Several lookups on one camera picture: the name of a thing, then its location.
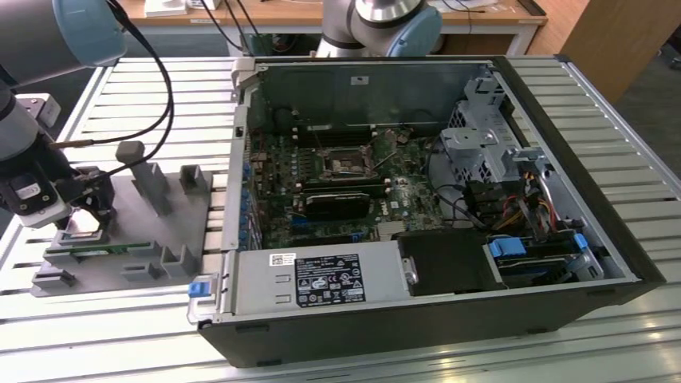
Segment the black cable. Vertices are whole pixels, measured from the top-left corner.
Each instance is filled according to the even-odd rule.
[[[211,20],[213,20],[213,24],[215,24],[215,27],[217,28],[217,31],[220,32],[220,34],[223,35],[224,39],[227,40],[227,42],[239,50],[241,51],[241,47],[239,45],[236,45],[236,43],[229,39],[229,37],[227,36],[227,34],[224,33],[223,31],[223,28],[220,28],[220,24],[217,23],[217,20],[215,20],[215,16],[213,16],[213,12],[211,12],[211,10],[208,9],[208,5],[205,4],[205,1],[204,0],[199,0],[201,2],[201,5],[204,6],[204,9],[205,9],[205,12],[208,13],[208,17],[211,18]]]
[[[251,24],[251,28],[253,29],[253,32],[256,32],[257,43],[260,44],[260,47],[263,48],[263,54],[267,55],[265,42],[263,41],[263,36],[260,35],[260,32],[257,31],[256,24],[253,24],[253,20],[251,20],[251,15],[248,14],[248,10],[245,10],[241,0],[236,0],[236,3],[239,4],[239,7],[244,11],[245,19],[248,20],[248,23]]]
[[[128,24],[131,24],[132,22],[130,22],[128,14],[126,12],[126,9],[123,8],[123,6],[120,6],[120,4],[119,4],[119,2],[116,0],[108,0],[107,3],[108,3],[108,6],[110,6],[110,9],[112,10],[114,16],[116,17],[116,20],[122,24],[124,30],[127,30],[128,29]],[[162,124],[162,122],[168,117],[168,113],[170,112],[171,112],[171,101],[168,100],[167,108],[164,109],[162,116],[159,117],[156,122],[148,128],[146,128],[146,129],[140,130],[139,132],[132,133],[132,134],[130,134],[127,136],[112,137],[112,138],[108,138],[108,139],[104,139],[104,140],[84,140],[83,141],[84,145],[74,145],[74,146],[90,146],[90,145],[98,145],[98,144],[111,144],[114,142],[132,140],[134,138],[146,135],[148,132],[151,132],[154,129],[156,129],[156,127]],[[70,141],[67,141],[66,143],[59,144],[59,146],[66,148],[66,147],[71,146],[68,144],[70,144]]]
[[[452,187],[453,185],[452,184],[447,184],[447,185],[439,186],[437,188],[433,187],[433,181],[431,179],[431,160],[433,159],[433,151],[436,149],[436,144],[437,144],[439,140],[441,140],[440,135],[437,135],[436,139],[433,140],[433,143],[431,145],[431,150],[428,151],[428,157],[425,159],[424,171],[425,171],[425,179],[428,181],[428,186],[429,186],[431,190],[435,192],[435,194],[437,195],[437,197],[440,197],[440,200],[444,203],[447,203],[449,206],[452,206],[452,208],[455,208],[459,212],[461,212],[461,214],[464,214],[467,216],[468,220],[471,220],[473,225],[476,225],[476,227],[480,230],[489,231],[489,230],[492,230],[492,228],[476,217],[476,215],[471,211],[464,209],[463,207],[457,206],[451,200],[448,200],[443,196],[443,194],[440,194],[439,191],[440,191],[440,189],[443,187],[445,187],[445,186]]]
[[[468,46],[471,45],[471,36],[473,35],[473,18],[471,17],[471,14],[484,14],[485,11],[484,10],[471,10],[471,8],[468,8],[468,6],[461,2],[461,0],[455,0],[455,1],[464,8],[467,8],[467,10],[459,10],[457,8],[455,8],[453,6],[449,5],[447,0],[443,0],[443,2],[445,3],[447,8],[449,8],[451,10],[455,10],[456,12],[465,12],[467,15],[468,15],[468,38],[467,38],[467,44],[464,46],[464,53],[467,53],[468,52]]]
[[[459,206],[457,203],[459,201],[464,201],[464,197],[459,197],[456,200],[455,200],[455,206]],[[457,209],[452,209],[452,227],[455,227],[455,225],[457,224]]]
[[[120,173],[123,170],[132,168],[135,165],[142,164],[146,161],[151,160],[151,158],[162,150],[162,147],[163,147],[164,143],[167,142],[167,139],[168,139],[168,136],[171,134],[171,130],[172,130],[172,124],[175,122],[175,96],[172,94],[172,81],[171,81],[171,75],[167,71],[167,67],[164,66],[163,61],[159,58],[159,55],[156,54],[156,51],[155,51],[154,47],[151,46],[150,42],[147,41],[144,35],[142,34],[140,30],[138,29],[138,27],[130,20],[128,14],[126,13],[123,6],[120,6],[118,0],[108,0],[108,6],[110,6],[110,9],[112,10],[116,20],[119,21],[122,26],[124,26],[128,29],[130,34],[140,42],[142,46],[146,48],[147,52],[150,52],[150,55],[154,57],[154,60],[155,60],[156,64],[159,65],[159,70],[162,71],[162,76],[163,76],[164,82],[167,84],[167,91],[168,91],[167,110],[164,111],[164,113],[162,115],[162,120],[168,118],[168,123],[167,123],[167,128],[163,133],[162,139],[159,140],[159,143],[156,144],[156,147],[150,152],[150,154],[147,154],[139,160],[131,162],[130,164],[126,164],[126,165],[118,167],[115,170],[106,172],[106,173],[100,174],[99,176],[94,177],[92,179],[90,179],[91,184],[111,177],[114,174]]]
[[[236,29],[239,30],[239,35],[241,36],[241,40],[244,41],[244,49],[249,56],[253,56],[253,52],[251,51],[251,47],[248,46],[248,40],[245,40],[244,30],[241,29],[241,24],[236,20],[235,10],[232,10],[232,6],[229,5],[229,0],[224,0],[224,4],[227,5],[227,10],[229,11],[229,16],[235,21]]]

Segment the barcode sticker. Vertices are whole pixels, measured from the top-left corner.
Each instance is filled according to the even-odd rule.
[[[269,266],[292,266],[296,253],[269,254]]]

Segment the power supply label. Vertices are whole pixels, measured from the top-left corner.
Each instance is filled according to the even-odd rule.
[[[357,254],[296,259],[296,303],[300,307],[365,301]]]

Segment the aluminum workbench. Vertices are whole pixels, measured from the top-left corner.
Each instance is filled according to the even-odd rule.
[[[232,59],[166,62],[179,117],[156,160],[164,172],[191,163],[215,173],[204,252],[211,271],[219,263],[229,169]],[[186,286],[34,298],[31,278],[55,229],[23,229],[15,219],[0,243],[0,381],[681,380],[681,184],[572,64],[552,57],[512,58],[512,64],[655,259],[665,286],[555,333],[236,369],[188,324]],[[151,59],[124,59],[98,69],[60,140],[144,128],[166,108],[164,92]],[[160,135],[159,129],[143,141],[154,144]],[[67,156],[110,170],[115,149],[115,144],[74,148]]]

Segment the green circuit board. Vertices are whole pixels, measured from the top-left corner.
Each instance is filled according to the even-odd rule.
[[[361,147],[300,148],[291,136],[255,136],[251,162],[256,169],[252,190],[257,194],[263,248],[285,248],[380,240],[380,223],[401,223],[404,229],[443,227],[443,214],[421,168],[432,137],[409,139],[403,128],[379,129]],[[357,165],[367,161],[367,167]],[[296,185],[323,182],[333,169],[359,172],[379,179],[388,193],[372,198],[367,216],[357,219],[311,221],[303,209],[303,196]],[[348,170],[339,176],[355,176]]]

